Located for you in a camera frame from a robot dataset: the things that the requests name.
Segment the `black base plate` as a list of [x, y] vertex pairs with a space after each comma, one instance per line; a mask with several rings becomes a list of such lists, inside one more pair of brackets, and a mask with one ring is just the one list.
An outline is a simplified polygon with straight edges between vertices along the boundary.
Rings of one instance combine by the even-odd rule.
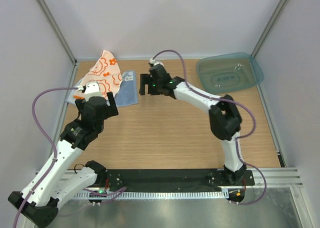
[[105, 175], [107, 187], [118, 189], [154, 186], [155, 188], [181, 188], [189, 186], [254, 186], [251, 170], [246, 170], [239, 177], [233, 177], [222, 168], [196, 169], [108, 169]]

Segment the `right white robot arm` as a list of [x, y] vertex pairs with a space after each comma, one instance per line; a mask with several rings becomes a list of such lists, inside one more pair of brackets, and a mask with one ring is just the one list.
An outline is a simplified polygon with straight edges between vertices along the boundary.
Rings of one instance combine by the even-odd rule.
[[179, 76], [171, 77], [160, 63], [150, 67], [149, 73], [140, 74], [139, 94], [168, 96], [204, 111], [212, 134], [220, 140], [223, 148], [226, 182], [237, 186], [243, 181], [247, 165], [238, 141], [242, 117], [231, 96], [211, 95]]

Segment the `white orange flower towel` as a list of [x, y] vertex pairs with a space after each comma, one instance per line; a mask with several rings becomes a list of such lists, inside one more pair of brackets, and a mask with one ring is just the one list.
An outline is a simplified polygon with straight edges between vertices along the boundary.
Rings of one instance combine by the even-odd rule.
[[116, 58], [110, 51], [103, 50], [98, 61], [89, 69], [77, 86], [98, 82], [102, 96], [108, 100], [107, 93], [112, 92], [115, 96], [120, 90], [122, 81], [122, 73]]

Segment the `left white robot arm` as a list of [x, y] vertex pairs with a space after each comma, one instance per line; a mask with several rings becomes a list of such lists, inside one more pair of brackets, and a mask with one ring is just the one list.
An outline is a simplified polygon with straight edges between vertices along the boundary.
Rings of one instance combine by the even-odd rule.
[[91, 160], [67, 181], [59, 183], [69, 166], [104, 130], [104, 121], [119, 114], [112, 92], [107, 97], [91, 94], [88, 100], [76, 99], [75, 104], [78, 116], [65, 126], [47, 162], [22, 191], [13, 191], [8, 197], [18, 214], [39, 228], [46, 228], [80, 190], [91, 185], [101, 188], [107, 180], [107, 169]]

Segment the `slotted metal rail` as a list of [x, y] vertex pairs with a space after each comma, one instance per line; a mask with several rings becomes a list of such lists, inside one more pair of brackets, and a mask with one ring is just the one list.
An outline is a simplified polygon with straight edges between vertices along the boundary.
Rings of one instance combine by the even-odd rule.
[[228, 199], [227, 189], [222, 191], [205, 192], [122, 192], [120, 194], [109, 194], [102, 196], [101, 193], [93, 194], [87, 191], [77, 193], [73, 200], [187, 200], [187, 199]]

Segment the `teal plastic tub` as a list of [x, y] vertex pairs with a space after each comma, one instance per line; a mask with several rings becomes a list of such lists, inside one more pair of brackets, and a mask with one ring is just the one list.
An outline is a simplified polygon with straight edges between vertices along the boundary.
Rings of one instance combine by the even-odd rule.
[[195, 69], [203, 89], [215, 95], [249, 89], [264, 79], [257, 61], [244, 52], [200, 59]]

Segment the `blue terry towel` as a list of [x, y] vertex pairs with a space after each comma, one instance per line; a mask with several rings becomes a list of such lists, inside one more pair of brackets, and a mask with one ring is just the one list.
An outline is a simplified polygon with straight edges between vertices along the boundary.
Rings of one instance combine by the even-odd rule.
[[117, 107], [125, 107], [138, 103], [136, 72], [134, 70], [122, 73], [122, 83], [119, 92], [114, 95]]

